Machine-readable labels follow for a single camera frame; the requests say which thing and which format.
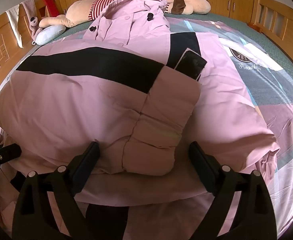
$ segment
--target brown plush ear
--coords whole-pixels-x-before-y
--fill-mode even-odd
[[[182,14],[185,6],[186,5],[185,5],[184,0],[174,0],[171,13],[172,14]]]

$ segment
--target pink jacket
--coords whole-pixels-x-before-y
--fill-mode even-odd
[[[51,172],[93,140],[101,158],[75,199],[131,206],[128,240],[186,240],[201,222],[213,197],[188,159],[193,140],[236,171],[258,169],[266,181],[272,179],[276,138],[218,37],[171,34],[165,5],[116,0],[83,39],[47,44],[13,73],[0,93],[0,126],[22,148],[21,157],[0,170],[0,208],[9,230],[15,172]],[[147,21],[150,12],[153,20]],[[199,82],[173,69],[185,44],[207,61]],[[250,117],[232,115],[233,107]],[[245,132],[230,130],[235,123]],[[256,134],[258,145],[239,140]],[[231,225],[236,200],[222,232]],[[52,207],[61,221],[54,201]]]

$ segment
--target light blue pillow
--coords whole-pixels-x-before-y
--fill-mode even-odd
[[[44,45],[64,33],[66,27],[62,24],[46,27],[36,37],[36,44]]]

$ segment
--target green mattress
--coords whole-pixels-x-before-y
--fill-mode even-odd
[[[174,17],[174,18],[187,18],[192,20],[202,20],[202,21],[213,21],[218,22],[221,21],[231,28],[243,33],[244,35],[251,38],[253,41],[258,43],[265,51],[269,54],[269,56],[274,59],[286,72],[293,78],[293,63],[291,60],[266,36],[257,31],[249,28],[244,22],[240,22],[238,20],[234,20],[228,17],[224,17],[221,15],[208,13],[205,15],[200,14],[191,14],[191,15],[173,15],[169,13],[165,13],[166,17]],[[92,22],[86,22],[76,27],[67,29],[62,35],[57,37],[55,40],[61,39],[73,33],[88,29]]]

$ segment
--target red and white striped shirt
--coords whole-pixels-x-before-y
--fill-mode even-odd
[[[93,4],[91,5],[91,9],[89,12],[89,21],[93,21],[102,12],[102,10],[111,2],[114,0],[95,0]]]

